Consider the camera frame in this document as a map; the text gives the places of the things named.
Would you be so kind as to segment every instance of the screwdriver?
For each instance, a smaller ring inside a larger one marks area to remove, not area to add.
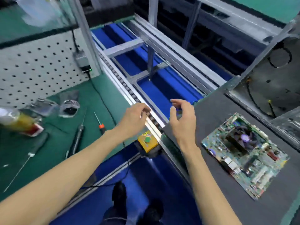
[[[101,131],[101,133],[102,133],[102,135],[103,135],[103,134],[105,133],[105,131],[106,131],[106,128],[105,128],[104,124],[101,123],[101,122],[99,121],[99,119],[98,119],[98,117],[97,117],[97,115],[96,115],[95,112],[94,112],[94,114],[95,114],[95,116],[96,116],[96,118],[97,118],[97,120],[98,120],[98,123],[99,123],[99,129],[100,129],[100,131]]]
[[[78,152],[78,147],[79,147],[79,144],[81,142],[83,131],[84,131],[83,123],[84,123],[85,114],[86,114],[86,110],[85,110],[85,113],[84,113],[84,116],[83,116],[82,123],[76,131],[76,134],[75,134],[75,137],[73,139],[72,145],[71,145],[69,151],[67,151],[67,153],[66,153],[66,159],[68,159],[70,156],[72,156],[72,155],[74,155]]]
[[[34,144],[34,146],[32,147],[32,149],[30,150],[30,152],[28,153],[28,158],[26,160],[26,162],[23,164],[23,166],[20,168],[20,170],[17,172],[17,174],[14,176],[13,180],[9,183],[9,185],[6,187],[6,189],[3,191],[3,193],[6,192],[6,190],[10,187],[10,185],[13,183],[13,181],[16,179],[16,177],[18,176],[18,174],[21,172],[21,170],[23,169],[23,167],[25,166],[25,164],[28,162],[28,160],[32,157],[34,157],[36,155],[36,153],[41,149],[41,147],[43,147],[43,145],[45,144],[45,142],[47,141],[49,136],[48,132],[42,132],[40,133],[39,136],[36,136],[36,142]]]

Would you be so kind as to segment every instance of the yellow box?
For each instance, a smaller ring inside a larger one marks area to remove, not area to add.
[[[137,140],[142,145],[146,153],[158,145],[158,141],[150,131],[147,131],[143,135],[139,136]]]

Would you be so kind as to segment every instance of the white perforated board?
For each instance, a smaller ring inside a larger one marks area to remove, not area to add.
[[[74,34],[89,57],[81,30]],[[0,106],[22,108],[88,80],[74,62],[74,51],[71,31],[0,50]]]

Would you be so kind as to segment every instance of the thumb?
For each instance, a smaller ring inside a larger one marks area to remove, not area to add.
[[[176,108],[174,106],[171,106],[171,109],[170,109],[170,124],[174,125],[177,122],[178,122],[178,120],[177,120]]]
[[[146,119],[147,119],[147,114],[145,111],[142,112],[142,116],[141,116],[141,122],[143,124],[146,124]]]

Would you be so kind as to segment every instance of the person's left hand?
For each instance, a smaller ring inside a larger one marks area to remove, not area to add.
[[[146,113],[150,111],[150,107],[144,103],[132,105],[126,109],[124,117],[115,127],[115,130],[125,140],[137,135],[144,128],[147,118]]]

